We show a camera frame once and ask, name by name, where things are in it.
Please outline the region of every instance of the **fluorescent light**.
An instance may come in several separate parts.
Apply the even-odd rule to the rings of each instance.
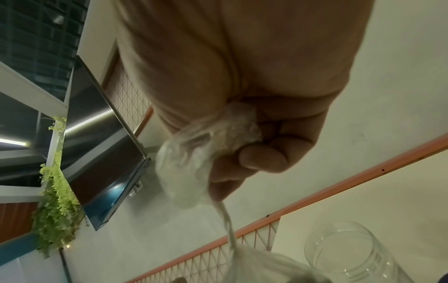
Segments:
[[[87,119],[87,120],[85,120],[84,122],[81,122],[81,123],[79,123],[79,124],[77,124],[77,125],[74,125],[74,126],[71,127],[71,128],[66,129],[66,130],[65,130],[65,133],[68,133],[68,132],[71,132],[71,131],[73,131],[73,130],[76,130],[77,128],[82,127],[82,126],[84,126],[85,124],[88,124],[88,123],[90,123],[90,122],[92,122],[92,121],[94,121],[94,120],[96,120],[96,119],[99,119],[99,118],[101,118],[101,117],[103,117],[103,116],[106,116],[107,114],[112,113],[112,112],[113,112],[113,110],[110,109],[110,110],[108,110],[108,111],[106,111],[106,112],[103,112],[103,113],[101,113],[101,114],[99,114],[99,115],[96,115],[95,117],[92,117],[92,118],[90,118],[90,119]]]
[[[20,142],[20,141],[17,141],[17,140],[4,139],[4,138],[0,138],[0,143],[10,144],[10,145],[28,146],[27,143]]]

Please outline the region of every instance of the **foliage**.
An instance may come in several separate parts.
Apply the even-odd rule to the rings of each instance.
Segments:
[[[55,118],[53,130],[59,135],[52,166],[41,165],[40,174],[45,186],[43,201],[34,212],[33,231],[38,235],[38,248],[45,257],[52,248],[62,248],[75,239],[84,212],[61,171],[65,118]]]

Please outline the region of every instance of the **flat screen tv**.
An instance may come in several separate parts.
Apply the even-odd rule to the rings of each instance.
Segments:
[[[96,230],[109,221],[149,163],[143,146],[77,56],[61,168]]]

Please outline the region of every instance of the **hand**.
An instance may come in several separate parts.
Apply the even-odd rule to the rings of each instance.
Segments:
[[[257,107],[263,143],[215,161],[223,200],[316,143],[344,89],[373,0],[115,0],[123,64],[175,132],[230,101]]]

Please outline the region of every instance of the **plastic bag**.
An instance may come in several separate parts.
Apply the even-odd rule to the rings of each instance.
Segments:
[[[257,141],[261,141],[261,132],[255,109],[232,103],[165,142],[157,153],[156,172],[164,191],[179,207],[209,203],[221,215],[232,252],[223,283],[330,283],[315,269],[288,257],[237,244],[224,203],[213,202],[209,197],[213,161]]]

